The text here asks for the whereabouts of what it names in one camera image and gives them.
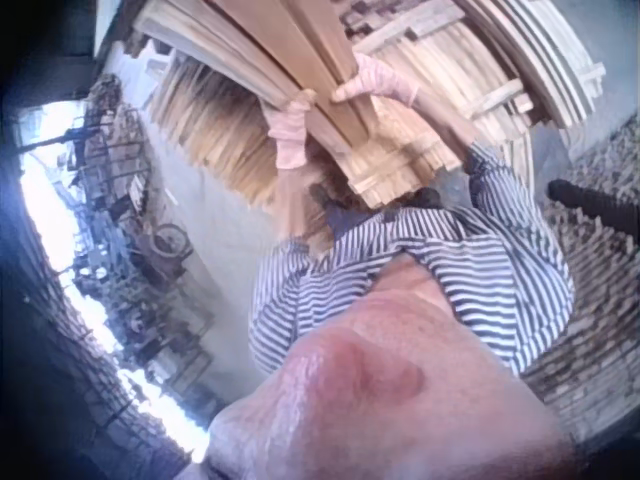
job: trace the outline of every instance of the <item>ground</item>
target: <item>ground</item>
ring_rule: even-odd
[[[628,0],[556,0],[558,8],[582,39],[594,62],[604,62],[604,95],[596,101],[597,113],[586,124],[562,138],[553,128],[534,132],[537,196],[548,180],[561,175],[576,159],[608,138],[638,108],[637,2]],[[142,108],[155,81],[144,71],[150,50],[132,60],[115,44],[105,71],[123,82],[124,100]],[[163,140],[143,114],[149,151],[166,188],[167,215],[188,232],[196,250],[186,263],[198,297],[215,317],[203,338],[214,355],[205,373],[207,383],[223,399],[232,401],[261,381],[249,360],[247,318],[253,280],[260,258],[274,245],[269,218],[251,210],[243,199],[227,191],[201,168],[189,165],[184,153]],[[437,187],[445,202],[466,203],[464,178],[442,175]]]

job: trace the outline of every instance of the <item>lumber pile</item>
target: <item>lumber pile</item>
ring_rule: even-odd
[[[309,132],[369,207],[459,166],[415,112],[393,101],[328,101],[355,73],[350,48],[472,119],[529,187],[530,128],[544,120],[579,124],[602,93],[603,66],[550,0],[149,0],[136,28],[210,67],[203,83],[197,64],[183,65],[181,80],[172,65],[158,91],[166,105],[154,101],[153,119],[184,142],[194,163],[258,205],[268,203],[276,172],[265,126],[253,118],[260,117],[254,95],[279,106],[301,88],[318,91]]]

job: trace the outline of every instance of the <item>dark pants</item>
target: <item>dark pants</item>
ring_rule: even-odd
[[[418,190],[414,196],[404,204],[405,207],[414,208],[442,208],[440,195],[433,188],[423,187]],[[333,232],[334,241],[338,241],[345,233],[352,228],[366,222],[374,215],[380,213],[381,210],[374,212],[356,212],[347,210],[337,203],[330,203],[324,208],[327,215],[327,224]],[[391,209],[383,210],[385,214],[389,214],[389,220],[395,218],[394,211]]]

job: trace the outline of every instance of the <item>person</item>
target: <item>person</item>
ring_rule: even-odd
[[[519,379],[572,310],[556,239],[469,121],[386,64],[357,62],[333,100],[413,108],[462,160],[474,208],[427,202],[349,229],[342,215],[334,247],[315,258],[304,241],[312,95],[265,107],[276,220],[290,235],[262,265],[250,319],[269,376],[214,418],[197,468],[224,479],[571,478],[570,436]]]

